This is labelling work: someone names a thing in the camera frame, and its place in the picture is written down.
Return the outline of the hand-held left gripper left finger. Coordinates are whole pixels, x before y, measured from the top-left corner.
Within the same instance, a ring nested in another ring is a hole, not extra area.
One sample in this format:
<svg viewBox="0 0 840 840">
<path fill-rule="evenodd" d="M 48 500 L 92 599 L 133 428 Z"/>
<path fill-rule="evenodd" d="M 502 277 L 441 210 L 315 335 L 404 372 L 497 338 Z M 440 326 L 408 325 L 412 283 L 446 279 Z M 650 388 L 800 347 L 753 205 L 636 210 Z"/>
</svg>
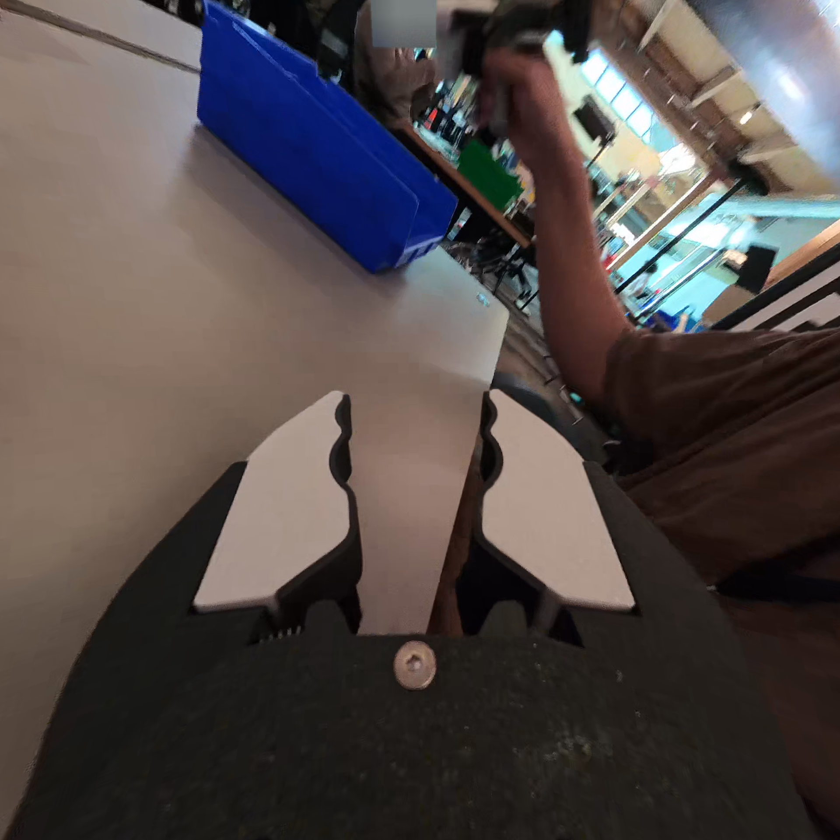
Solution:
<svg viewBox="0 0 840 840">
<path fill-rule="evenodd" d="M 350 396 L 333 391 L 250 454 L 193 598 L 197 612 L 262 607 L 293 621 L 314 602 L 355 595 L 363 561 L 352 433 Z"/>
</svg>

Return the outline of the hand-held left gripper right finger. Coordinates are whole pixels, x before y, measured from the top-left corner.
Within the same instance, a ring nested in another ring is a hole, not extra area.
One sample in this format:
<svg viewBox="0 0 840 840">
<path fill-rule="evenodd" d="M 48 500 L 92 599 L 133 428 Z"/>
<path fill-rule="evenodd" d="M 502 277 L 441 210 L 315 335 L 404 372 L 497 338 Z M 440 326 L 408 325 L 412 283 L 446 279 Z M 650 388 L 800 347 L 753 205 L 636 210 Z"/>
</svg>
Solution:
<svg viewBox="0 0 840 840">
<path fill-rule="evenodd" d="M 481 493 L 466 563 L 466 619 L 499 604 L 526 621 L 562 611 L 630 616 L 637 604 L 586 471 L 552 420 L 504 391 L 483 395 Z"/>
</svg>

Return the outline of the blue plastic bin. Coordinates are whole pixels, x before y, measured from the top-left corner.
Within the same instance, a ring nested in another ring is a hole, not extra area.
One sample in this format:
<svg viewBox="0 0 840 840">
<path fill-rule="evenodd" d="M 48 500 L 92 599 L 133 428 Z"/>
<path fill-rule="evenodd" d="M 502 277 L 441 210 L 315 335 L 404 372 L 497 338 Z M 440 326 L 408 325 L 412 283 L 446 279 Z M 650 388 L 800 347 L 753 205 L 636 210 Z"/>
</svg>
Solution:
<svg viewBox="0 0 840 840">
<path fill-rule="evenodd" d="M 204 3 L 196 116 L 376 273 L 446 237 L 458 200 L 316 63 L 225 5 Z"/>
</svg>

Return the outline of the person's right forearm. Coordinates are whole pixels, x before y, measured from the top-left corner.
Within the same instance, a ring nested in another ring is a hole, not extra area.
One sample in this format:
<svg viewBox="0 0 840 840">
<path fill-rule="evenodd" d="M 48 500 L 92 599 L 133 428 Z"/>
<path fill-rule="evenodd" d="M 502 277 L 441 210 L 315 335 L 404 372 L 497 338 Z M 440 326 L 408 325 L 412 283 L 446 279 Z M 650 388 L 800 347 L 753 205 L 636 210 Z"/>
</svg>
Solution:
<svg viewBox="0 0 840 840">
<path fill-rule="evenodd" d="M 567 129 L 523 122 L 511 138 L 534 181 L 545 340 L 564 382 L 602 407 L 610 354 L 629 322 L 600 260 L 589 179 Z"/>
</svg>

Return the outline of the grey desk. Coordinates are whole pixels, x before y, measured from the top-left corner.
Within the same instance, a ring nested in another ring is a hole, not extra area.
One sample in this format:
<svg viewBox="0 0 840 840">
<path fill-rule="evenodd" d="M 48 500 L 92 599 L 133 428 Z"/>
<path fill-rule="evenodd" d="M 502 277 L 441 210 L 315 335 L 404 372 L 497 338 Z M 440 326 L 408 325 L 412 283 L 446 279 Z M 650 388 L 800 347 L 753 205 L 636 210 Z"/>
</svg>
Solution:
<svg viewBox="0 0 840 840">
<path fill-rule="evenodd" d="M 2 16 L 2 823 L 120 585 L 236 460 L 352 401 L 368 634 L 427 629 L 508 315 L 374 276 L 196 125 L 197 77 Z"/>
</svg>

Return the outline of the person's right hand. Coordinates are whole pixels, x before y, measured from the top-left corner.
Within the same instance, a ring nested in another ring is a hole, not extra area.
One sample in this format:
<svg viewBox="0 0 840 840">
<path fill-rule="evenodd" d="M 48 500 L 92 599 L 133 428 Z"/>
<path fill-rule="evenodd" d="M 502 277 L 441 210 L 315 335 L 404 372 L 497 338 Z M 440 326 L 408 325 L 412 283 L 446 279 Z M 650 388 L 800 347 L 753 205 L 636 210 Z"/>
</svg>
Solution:
<svg viewBox="0 0 840 840">
<path fill-rule="evenodd" d="M 559 83 L 541 46 L 496 47 L 483 59 L 478 125 L 520 154 L 559 148 L 568 132 Z"/>
</svg>

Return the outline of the black office chair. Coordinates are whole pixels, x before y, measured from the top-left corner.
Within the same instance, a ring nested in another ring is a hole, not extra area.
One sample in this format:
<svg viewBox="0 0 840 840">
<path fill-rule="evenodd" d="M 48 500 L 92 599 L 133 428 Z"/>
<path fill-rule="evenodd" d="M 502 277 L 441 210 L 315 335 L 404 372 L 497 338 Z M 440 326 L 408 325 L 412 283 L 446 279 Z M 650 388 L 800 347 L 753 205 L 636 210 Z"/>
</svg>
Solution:
<svg viewBox="0 0 840 840">
<path fill-rule="evenodd" d="M 559 432 L 585 459 L 606 471 L 611 471 L 610 442 L 614 436 L 607 433 L 589 414 L 565 395 L 543 391 L 526 383 L 522 378 L 506 372 L 495 373 L 491 387 L 507 394 L 514 402 L 529 410 Z"/>
</svg>

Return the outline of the black studio light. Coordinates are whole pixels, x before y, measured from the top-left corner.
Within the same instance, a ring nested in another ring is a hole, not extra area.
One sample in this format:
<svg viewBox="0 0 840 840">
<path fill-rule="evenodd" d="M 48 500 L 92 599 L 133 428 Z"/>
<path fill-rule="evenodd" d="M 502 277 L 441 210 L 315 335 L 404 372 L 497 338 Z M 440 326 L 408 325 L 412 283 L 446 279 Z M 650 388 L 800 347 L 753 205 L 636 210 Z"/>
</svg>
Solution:
<svg viewBox="0 0 840 840">
<path fill-rule="evenodd" d="M 574 118 L 592 141 L 601 145 L 613 142 L 615 125 L 609 120 L 598 105 L 591 99 L 585 98 L 581 105 L 573 111 Z"/>
</svg>

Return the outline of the green plastic bin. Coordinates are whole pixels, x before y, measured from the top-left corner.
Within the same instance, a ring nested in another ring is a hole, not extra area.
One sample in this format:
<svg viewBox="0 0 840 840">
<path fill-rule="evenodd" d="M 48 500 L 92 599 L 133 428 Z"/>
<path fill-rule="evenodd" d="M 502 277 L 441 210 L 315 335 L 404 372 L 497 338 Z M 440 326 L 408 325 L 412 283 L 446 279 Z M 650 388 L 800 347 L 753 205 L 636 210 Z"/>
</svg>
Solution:
<svg viewBox="0 0 840 840">
<path fill-rule="evenodd" d="M 522 194 L 519 158 L 508 140 L 486 145 L 472 136 L 458 154 L 456 171 L 496 210 L 507 213 Z"/>
</svg>

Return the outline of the person's brown clothing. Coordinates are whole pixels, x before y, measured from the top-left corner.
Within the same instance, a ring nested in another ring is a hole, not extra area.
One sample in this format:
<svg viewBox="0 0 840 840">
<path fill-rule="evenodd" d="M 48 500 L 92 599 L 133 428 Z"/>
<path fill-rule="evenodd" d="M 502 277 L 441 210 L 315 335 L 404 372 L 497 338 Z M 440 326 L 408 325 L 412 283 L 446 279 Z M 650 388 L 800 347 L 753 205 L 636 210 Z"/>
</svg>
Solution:
<svg viewBox="0 0 840 840">
<path fill-rule="evenodd" d="M 619 478 L 717 589 L 779 722 L 794 783 L 838 838 L 839 333 L 627 332 L 602 404 L 642 449 Z"/>
</svg>

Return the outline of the black framed board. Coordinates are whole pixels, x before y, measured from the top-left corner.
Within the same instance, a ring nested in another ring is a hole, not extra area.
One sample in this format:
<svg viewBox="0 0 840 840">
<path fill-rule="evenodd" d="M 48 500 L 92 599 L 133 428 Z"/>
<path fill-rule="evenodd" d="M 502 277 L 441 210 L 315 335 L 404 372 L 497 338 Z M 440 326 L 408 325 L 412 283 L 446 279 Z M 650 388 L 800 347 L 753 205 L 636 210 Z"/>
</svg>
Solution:
<svg viewBox="0 0 840 840">
<path fill-rule="evenodd" d="M 709 331 L 802 333 L 838 325 L 839 246 L 835 245 L 712 324 Z"/>
</svg>

